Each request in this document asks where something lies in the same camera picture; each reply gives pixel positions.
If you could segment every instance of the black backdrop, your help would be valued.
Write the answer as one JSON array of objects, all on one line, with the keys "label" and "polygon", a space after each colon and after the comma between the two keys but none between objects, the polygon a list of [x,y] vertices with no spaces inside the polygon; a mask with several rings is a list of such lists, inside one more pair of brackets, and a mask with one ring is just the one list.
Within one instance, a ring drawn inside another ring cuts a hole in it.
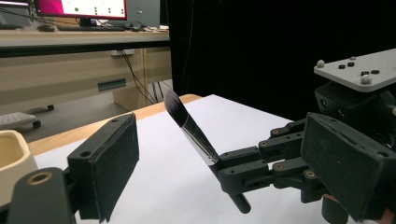
[{"label": "black backdrop", "polygon": [[174,90],[305,118],[329,81],[318,60],[395,48],[391,2],[167,0]]}]

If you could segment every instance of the computer monitor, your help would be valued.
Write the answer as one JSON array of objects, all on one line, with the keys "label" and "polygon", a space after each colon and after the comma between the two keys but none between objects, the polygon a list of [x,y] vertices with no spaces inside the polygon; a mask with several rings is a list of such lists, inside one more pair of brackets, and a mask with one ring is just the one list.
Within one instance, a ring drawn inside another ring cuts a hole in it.
[{"label": "computer monitor", "polygon": [[0,7],[29,7],[28,0],[0,0]]},{"label": "computer monitor", "polygon": [[126,0],[34,0],[38,16],[79,18],[80,26],[97,20],[127,20]]}]

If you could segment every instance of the cream container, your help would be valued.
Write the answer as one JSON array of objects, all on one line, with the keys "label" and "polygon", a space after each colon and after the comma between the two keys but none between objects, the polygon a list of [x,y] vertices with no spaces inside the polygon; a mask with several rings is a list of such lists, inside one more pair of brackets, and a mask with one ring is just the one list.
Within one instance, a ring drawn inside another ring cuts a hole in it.
[{"label": "cream container", "polygon": [[35,158],[23,136],[13,130],[0,131],[0,206],[11,202],[17,181],[35,170]]}]

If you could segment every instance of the wall outlet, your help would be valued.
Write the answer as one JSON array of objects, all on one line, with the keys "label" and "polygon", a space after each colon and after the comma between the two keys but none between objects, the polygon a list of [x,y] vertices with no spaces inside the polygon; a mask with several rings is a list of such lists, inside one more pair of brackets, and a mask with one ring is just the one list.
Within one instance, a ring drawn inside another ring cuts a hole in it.
[{"label": "wall outlet", "polygon": [[[125,49],[125,54],[126,55],[130,55],[130,54],[134,54],[134,49]],[[111,56],[122,56],[122,53],[120,50],[111,50],[110,51],[110,55]]]}]

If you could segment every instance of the white paper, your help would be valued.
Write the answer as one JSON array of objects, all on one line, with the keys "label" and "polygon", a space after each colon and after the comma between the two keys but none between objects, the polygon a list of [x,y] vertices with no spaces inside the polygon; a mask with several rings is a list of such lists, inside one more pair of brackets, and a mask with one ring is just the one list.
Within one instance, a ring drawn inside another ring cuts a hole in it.
[{"label": "white paper", "polygon": [[[185,106],[219,155],[255,147],[268,139],[272,129],[290,122],[217,95]],[[111,224],[327,223],[320,213],[321,201],[301,203],[300,191],[292,188],[247,192],[251,211],[240,213],[166,111],[138,120],[137,131],[140,159]],[[67,155],[82,142],[36,156],[39,168],[66,168]],[[78,223],[98,223],[76,218]]]}]

